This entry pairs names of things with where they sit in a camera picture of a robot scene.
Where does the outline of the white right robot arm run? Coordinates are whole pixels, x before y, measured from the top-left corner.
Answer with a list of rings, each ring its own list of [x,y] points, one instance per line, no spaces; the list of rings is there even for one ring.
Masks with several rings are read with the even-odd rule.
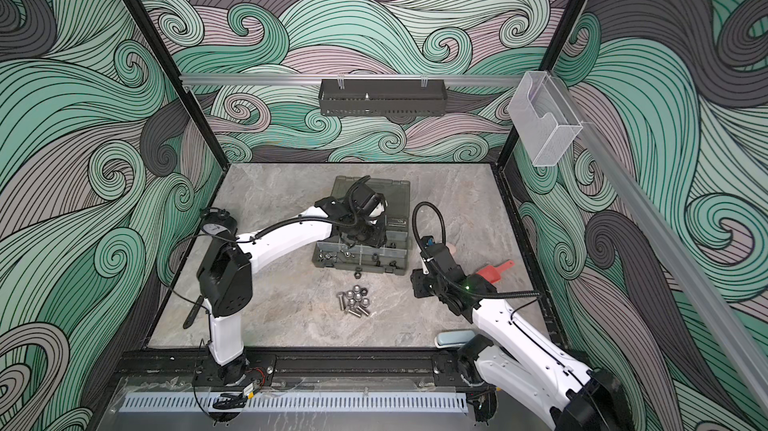
[[[422,265],[411,283],[417,298],[436,297],[478,335],[459,348],[458,367],[471,385],[493,385],[551,430],[630,430],[632,416],[619,379],[563,351],[478,273],[467,274],[450,249],[420,241]]]

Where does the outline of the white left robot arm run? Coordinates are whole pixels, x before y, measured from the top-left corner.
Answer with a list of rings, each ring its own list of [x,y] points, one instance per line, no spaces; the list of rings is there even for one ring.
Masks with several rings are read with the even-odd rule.
[[[238,384],[248,372],[241,313],[252,299],[258,271],[335,233],[352,245],[385,245],[387,202],[368,180],[364,176],[344,196],[320,199],[297,216],[255,232],[239,233],[236,219],[223,208],[205,211],[201,231],[211,242],[197,271],[199,304],[207,312],[208,350],[223,384]]]

